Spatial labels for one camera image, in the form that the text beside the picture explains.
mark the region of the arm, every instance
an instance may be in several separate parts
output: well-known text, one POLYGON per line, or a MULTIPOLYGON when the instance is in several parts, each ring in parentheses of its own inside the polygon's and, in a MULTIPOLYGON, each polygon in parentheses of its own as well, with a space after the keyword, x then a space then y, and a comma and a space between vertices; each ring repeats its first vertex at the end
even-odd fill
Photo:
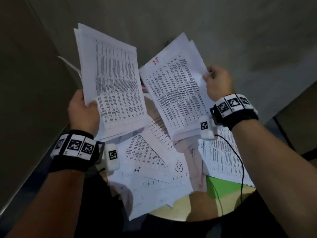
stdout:
MULTIPOLYGON (((234 93, 227 71, 204 76, 209 97, 234 93)), ((290 237, 317 234, 317 169, 271 134, 259 121, 232 129, 243 163, 269 210, 290 237)))
MULTIPOLYGON (((82 90, 76 91, 68 108, 71 129, 96 135, 99 112, 95 102, 86 107, 82 90)), ((7 238, 73 237, 81 204, 85 173, 65 169, 49 173, 40 191, 7 238)))

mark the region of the green paper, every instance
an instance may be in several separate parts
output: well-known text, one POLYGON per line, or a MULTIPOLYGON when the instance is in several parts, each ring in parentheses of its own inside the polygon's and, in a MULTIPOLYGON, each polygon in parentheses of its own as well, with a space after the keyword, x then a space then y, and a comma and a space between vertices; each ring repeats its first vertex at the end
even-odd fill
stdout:
POLYGON ((207 194, 212 199, 219 199, 241 189, 241 184, 206 176, 207 194))

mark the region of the table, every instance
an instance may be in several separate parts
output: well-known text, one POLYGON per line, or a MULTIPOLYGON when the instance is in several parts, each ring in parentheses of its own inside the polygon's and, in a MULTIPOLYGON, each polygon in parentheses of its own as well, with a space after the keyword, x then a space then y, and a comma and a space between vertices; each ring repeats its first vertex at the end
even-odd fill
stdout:
MULTIPOLYGON (((206 179, 207 193, 194 192, 176 200, 172 208, 165 205, 150 214, 168 220, 201 221, 228 214, 240 204, 240 184, 210 176, 206 179)), ((244 185, 243 200, 255 189, 244 185)))

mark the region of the hand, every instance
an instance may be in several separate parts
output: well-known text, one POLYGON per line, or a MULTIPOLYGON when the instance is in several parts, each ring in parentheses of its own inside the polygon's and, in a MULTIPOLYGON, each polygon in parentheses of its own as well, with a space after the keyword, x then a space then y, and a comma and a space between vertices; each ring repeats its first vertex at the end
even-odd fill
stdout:
POLYGON ((212 72, 212 74, 205 74, 203 78, 207 83, 207 94, 211 100, 216 102, 222 97, 235 92, 227 70, 212 65, 208 68, 208 71, 212 72))
POLYGON ((99 111, 97 102, 91 101, 87 107, 84 103, 84 93, 78 89, 68 106, 68 116, 71 129, 78 129, 96 136, 99 130, 99 111))

